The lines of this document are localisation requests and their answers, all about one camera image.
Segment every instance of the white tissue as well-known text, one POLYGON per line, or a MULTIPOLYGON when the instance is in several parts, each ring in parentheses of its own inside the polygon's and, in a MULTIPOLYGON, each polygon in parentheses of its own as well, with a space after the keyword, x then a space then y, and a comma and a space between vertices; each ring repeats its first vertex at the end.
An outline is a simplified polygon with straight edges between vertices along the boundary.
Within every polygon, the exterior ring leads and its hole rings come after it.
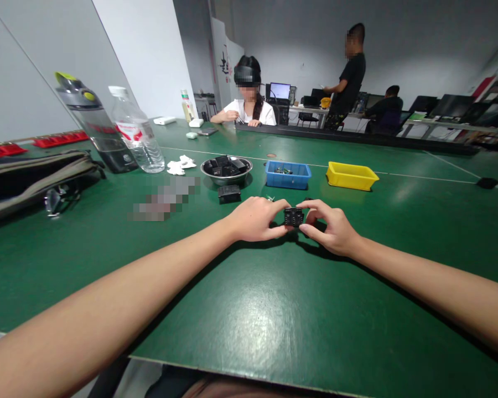
POLYGON ((189 167, 195 167, 194 160, 188 156, 181 155, 179 157, 180 161, 171 161, 168 163, 168 172, 173 175, 184 175, 183 169, 188 169, 189 167))

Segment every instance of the green table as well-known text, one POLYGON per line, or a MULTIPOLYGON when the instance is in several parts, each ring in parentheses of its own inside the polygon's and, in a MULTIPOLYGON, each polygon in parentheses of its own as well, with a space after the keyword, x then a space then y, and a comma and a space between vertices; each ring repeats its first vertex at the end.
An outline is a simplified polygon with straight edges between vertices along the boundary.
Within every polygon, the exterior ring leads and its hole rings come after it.
MULTIPOLYGON (((201 164, 226 153, 251 159, 252 179, 242 198, 270 195, 292 205, 321 198, 344 209, 360 234, 498 281, 498 188, 474 184, 476 175, 498 179, 498 154, 461 158, 224 127, 189 140, 189 130, 184 121, 154 127, 167 160, 185 154, 201 164), (310 164, 308 190, 267 187, 268 154, 310 164), (369 166, 380 181, 372 192, 331 187, 329 160, 369 166)), ((26 148, 29 156, 67 149, 26 148)), ((187 175, 199 177, 200 187, 166 221, 133 221, 133 204, 144 203, 171 177, 136 170, 108 174, 58 219, 37 207, 0 223, 0 331, 236 207, 219 205, 216 187, 198 167, 187 175)), ((276 221, 283 221, 281 214, 276 221)), ((361 396, 498 396, 498 360, 490 353, 302 234, 233 245, 155 326, 134 358, 361 396)))

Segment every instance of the black hair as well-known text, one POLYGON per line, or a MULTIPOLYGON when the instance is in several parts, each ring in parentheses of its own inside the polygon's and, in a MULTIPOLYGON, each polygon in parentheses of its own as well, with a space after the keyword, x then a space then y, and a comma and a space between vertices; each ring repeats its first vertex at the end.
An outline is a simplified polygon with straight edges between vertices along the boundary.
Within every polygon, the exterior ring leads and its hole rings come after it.
POLYGON ((362 23, 357 23, 347 32, 347 38, 358 39, 360 44, 364 43, 365 39, 365 26, 362 23))
MULTIPOLYGON (((255 74, 255 77, 256 77, 255 84, 256 84, 256 87, 258 87, 260 85, 260 83, 262 82, 262 80, 260 78, 260 73, 261 73, 260 64, 258 63, 256 58, 253 56, 248 57, 248 56, 242 55, 242 58, 240 58, 238 65, 239 66, 248 66, 248 67, 250 67, 258 72, 257 74, 255 74)), ((264 105, 264 98, 260 95, 259 92, 257 92, 256 93, 255 108, 253 109, 253 119, 256 119, 256 120, 260 119, 260 113, 262 112, 263 105, 264 105)))
POLYGON ((397 96, 398 95, 398 92, 400 91, 400 87, 399 86, 391 86, 390 88, 388 88, 386 90, 386 95, 389 95, 389 96, 397 96))

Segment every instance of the metal bowl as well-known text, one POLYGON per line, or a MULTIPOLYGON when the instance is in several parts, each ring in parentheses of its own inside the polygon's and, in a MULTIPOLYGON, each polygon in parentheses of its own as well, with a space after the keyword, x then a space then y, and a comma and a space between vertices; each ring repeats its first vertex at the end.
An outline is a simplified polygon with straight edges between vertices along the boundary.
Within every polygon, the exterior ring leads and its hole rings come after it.
POLYGON ((235 175, 235 176, 218 177, 218 176, 215 176, 215 175, 210 174, 210 173, 208 173, 208 172, 205 171, 205 168, 207 168, 209 170, 212 169, 212 165, 210 164, 210 160, 212 160, 212 159, 209 159, 209 160, 204 161, 203 164, 201 164, 201 171, 203 172, 203 174, 205 174, 208 177, 210 177, 210 179, 215 184, 217 184, 219 186, 223 186, 223 185, 240 185, 240 184, 244 183, 245 180, 247 179, 247 175, 249 175, 249 172, 253 169, 253 163, 251 163, 247 159, 238 158, 236 156, 229 156, 229 159, 233 159, 233 160, 240 159, 247 166, 247 170, 245 172, 243 172, 242 174, 238 174, 238 175, 235 175))

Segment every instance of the blue plastic bin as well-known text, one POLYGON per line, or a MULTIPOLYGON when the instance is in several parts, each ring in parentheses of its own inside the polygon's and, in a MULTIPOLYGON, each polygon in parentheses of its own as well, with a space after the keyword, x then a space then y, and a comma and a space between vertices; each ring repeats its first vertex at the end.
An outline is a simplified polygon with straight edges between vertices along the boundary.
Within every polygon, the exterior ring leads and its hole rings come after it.
POLYGON ((306 189, 312 176, 310 168, 302 163, 286 163, 269 160, 266 165, 267 185, 279 188, 306 189), (293 174, 276 173, 278 168, 286 168, 293 174))

